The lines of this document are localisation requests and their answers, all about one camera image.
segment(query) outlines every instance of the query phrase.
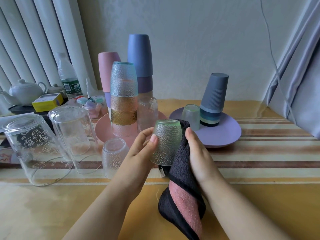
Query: white teapot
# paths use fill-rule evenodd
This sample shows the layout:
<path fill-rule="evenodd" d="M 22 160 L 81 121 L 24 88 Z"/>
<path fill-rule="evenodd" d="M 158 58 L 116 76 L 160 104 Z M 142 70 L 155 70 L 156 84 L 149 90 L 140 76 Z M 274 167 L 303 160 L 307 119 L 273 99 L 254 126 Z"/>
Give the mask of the white teapot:
<path fill-rule="evenodd" d="M 32 102 L 47 90 L 47 86 L 43 82 L 39 82 L 38 84 L 20 79 L 18 85 L 10 87 L 9 94 L 5 91 L 0 91 L 0 94 L 4 96 L 9 104 L 32 106 Z"/>

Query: box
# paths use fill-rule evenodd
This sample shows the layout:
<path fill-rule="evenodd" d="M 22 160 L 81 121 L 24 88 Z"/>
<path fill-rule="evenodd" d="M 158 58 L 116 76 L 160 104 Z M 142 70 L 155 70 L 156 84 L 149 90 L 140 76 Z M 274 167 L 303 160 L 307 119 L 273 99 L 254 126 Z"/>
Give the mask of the box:
<path fill-rule="evenodd" d="M 33 103 L 36 112 L 49 111 L 55 107 L 60 106 L 63 103 L 63 97 L 61 93 L 44 94 L 38 97 Z"/>

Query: fingernail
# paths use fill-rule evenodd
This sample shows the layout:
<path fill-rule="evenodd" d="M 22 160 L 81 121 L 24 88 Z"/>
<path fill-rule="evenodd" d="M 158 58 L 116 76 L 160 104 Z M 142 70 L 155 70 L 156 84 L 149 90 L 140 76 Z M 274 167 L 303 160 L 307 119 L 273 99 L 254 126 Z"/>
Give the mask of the fingernail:
<path fill-rule="evenodd" d="M 151 142 L 155 142 L 157 139 L 157 136 L 155 134 L 152 134 L 151 138 L 150 138 L 150 141 Z"/>

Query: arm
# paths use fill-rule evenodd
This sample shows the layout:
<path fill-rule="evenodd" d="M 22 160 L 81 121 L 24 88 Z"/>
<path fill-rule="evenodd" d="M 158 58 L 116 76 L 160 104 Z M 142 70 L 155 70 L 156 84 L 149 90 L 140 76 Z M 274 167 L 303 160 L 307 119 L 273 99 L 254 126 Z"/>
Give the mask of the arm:
<path fill-rule="evenodd" d="M 158 139 L 153 128 L 142 131 L 109 185 L 71 227 L 63 239 L 117 239 L 126 212 L 138 196 L 151 170 L 150 157 Z"/>
<path fill-rule="evenodd" d="M 290 237 L 223 178 L 210 153 L 188 128 L 190 165 L 215 216 L 230 240 L 289 240 Z"/>

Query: gray cup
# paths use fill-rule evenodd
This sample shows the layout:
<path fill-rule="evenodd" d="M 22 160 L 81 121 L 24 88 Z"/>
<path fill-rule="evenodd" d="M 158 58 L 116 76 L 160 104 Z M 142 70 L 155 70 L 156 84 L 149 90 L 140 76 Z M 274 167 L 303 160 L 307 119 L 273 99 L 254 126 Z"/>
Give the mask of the gray cup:
<path fill-rule="evenodd" d="M 212 73 L 202 97 L 200 108 L 209 113 L 220 113 L 226 99 L 229 75 Z"/>

